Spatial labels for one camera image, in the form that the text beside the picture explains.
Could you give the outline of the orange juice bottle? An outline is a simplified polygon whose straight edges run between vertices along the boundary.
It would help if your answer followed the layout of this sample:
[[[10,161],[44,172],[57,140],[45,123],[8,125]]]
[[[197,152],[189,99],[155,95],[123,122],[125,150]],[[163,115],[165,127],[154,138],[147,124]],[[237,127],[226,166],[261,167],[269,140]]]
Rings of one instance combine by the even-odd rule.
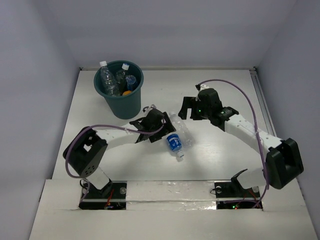
[[[122,96],[127,96],[127,95],[130,95],[132,93],[131,90],[127,90],[127,91],[124,91]]]

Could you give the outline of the clear crushed bottle white cap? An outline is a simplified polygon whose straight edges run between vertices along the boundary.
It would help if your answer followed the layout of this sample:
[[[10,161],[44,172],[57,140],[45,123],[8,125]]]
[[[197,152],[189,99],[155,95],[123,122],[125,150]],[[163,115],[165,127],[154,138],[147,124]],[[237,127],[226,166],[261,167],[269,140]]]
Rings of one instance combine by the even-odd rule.
[[[195,140],[185,122],[173,111],[171,111],[168,116],[172,125],[175,127],[178,136],[180,137],[182,145],[185,148],[191,148],[194,145]]]

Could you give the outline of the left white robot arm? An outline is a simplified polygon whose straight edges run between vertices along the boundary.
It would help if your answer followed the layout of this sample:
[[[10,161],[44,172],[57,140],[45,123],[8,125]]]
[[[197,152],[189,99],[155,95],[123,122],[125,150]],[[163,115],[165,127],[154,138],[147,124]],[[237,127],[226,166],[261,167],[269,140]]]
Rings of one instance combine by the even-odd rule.
[[[107,150],[143,141],[154,143],[176,131],[167,112],[150,108],[145,116],[124,126],[96,124],[86,126],[63,152],[66,173],[87,183],[85,194],[107,197],[112,181],[99,164]]]

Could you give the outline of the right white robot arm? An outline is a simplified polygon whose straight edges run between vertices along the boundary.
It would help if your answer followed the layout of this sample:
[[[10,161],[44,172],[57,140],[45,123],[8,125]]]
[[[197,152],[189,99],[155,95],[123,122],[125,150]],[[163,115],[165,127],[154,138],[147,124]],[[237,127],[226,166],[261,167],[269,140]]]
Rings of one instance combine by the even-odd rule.
[[[244,169],[231,178],[230,190],[235,196],[242,196],[252,187],[269,186],[280,190],[304,171],[295,140],[283,140],[259,129],[234,108],[223,106],[215,89],[202,84],[198,86],[197,96],[185,96],[178,116],[185,120],[188,110],[191,110],[192,120],[209,120],[213,126],[240,139],[262,158],[261,168]]]

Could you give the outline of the clear ribbed bottle white cap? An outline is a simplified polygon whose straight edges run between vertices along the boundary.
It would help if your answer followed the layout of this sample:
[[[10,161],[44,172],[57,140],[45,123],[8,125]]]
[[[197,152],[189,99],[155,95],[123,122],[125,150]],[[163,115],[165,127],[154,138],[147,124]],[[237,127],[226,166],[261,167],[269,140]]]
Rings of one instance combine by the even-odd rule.
[[[121,95],[118,83],[108,68],[106,61],[100,61],[100,77],[104,92],[108,96],[118,97]]]

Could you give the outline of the blue label bottle white cap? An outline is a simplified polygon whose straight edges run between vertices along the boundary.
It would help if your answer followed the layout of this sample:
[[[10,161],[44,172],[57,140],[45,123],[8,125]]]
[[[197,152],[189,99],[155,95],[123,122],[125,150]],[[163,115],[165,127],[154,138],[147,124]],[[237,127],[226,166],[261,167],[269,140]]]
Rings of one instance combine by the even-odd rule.
[[[165,138],[170,151],[174,153],[177,160],[180,162],[184,158],[184,150],[182,146],[182,142],[177,133],[172,133]]]

